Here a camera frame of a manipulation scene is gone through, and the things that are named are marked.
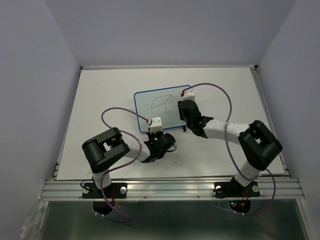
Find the blue framed whiteboard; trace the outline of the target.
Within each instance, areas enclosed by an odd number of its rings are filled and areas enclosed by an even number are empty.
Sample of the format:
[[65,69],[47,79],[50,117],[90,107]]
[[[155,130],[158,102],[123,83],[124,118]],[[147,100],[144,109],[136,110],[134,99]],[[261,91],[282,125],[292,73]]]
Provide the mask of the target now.
[[164,130],[183,128],[186,123],[180,120],[178,102],[182,100],[181,91],[189,87],[180,85],[136,92],[133,95],[135,111],[149,120],[160,117]]

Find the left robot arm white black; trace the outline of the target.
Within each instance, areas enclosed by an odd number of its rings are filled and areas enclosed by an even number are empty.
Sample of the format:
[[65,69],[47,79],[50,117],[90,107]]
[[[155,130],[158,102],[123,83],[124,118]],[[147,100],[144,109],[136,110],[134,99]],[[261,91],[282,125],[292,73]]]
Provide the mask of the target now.
[[125,157],[132,162],[153,163],[176,146],[175,138],[162,130],[147,132],[146,135],[147,141],[139,141],[134,136],[125,136],[117,127],[112,127],[82,144],[95,183],[95,193],[100,197],[111,193],[112,181],[108,171],[120,159]]

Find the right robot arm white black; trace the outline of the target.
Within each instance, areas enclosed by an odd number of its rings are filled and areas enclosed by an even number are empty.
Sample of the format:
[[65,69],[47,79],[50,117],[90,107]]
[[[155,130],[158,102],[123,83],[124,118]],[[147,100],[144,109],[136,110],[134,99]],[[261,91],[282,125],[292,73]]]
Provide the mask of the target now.
[[[198,137],[224,140],[227,152],[237,173],[230,181],[231,192],[242,195],[248,185],[266,171],[273,160],[281,153],[283,147],[269,128],[260,120],[250,124],[223,122],[201,114],[193,100],[182,100],[177,103],[180,119]],[[238,167],[232,155],[230,143],[241,146],[245,163]]]

